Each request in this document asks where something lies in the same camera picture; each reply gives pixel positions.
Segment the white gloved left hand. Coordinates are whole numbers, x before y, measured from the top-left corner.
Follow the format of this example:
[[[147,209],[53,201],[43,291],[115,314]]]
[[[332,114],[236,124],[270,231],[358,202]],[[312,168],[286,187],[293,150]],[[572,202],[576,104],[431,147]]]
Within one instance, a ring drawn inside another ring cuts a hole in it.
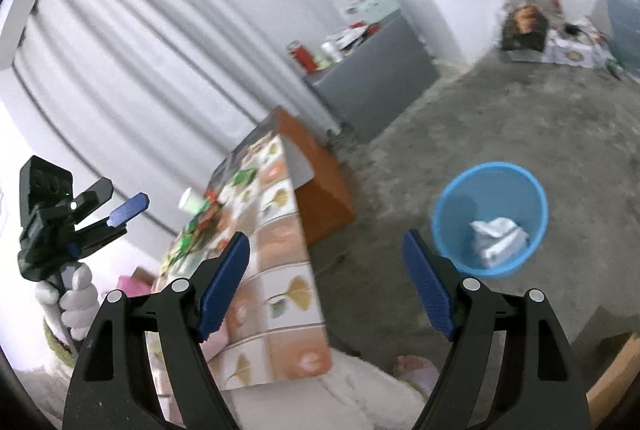
[[[98,291],[93,285],[88,265],[74,264],[73,271],[62,294],[46,280],[35,286],[44,321],[52,334],[66,346],[86,338],[100,308]]]

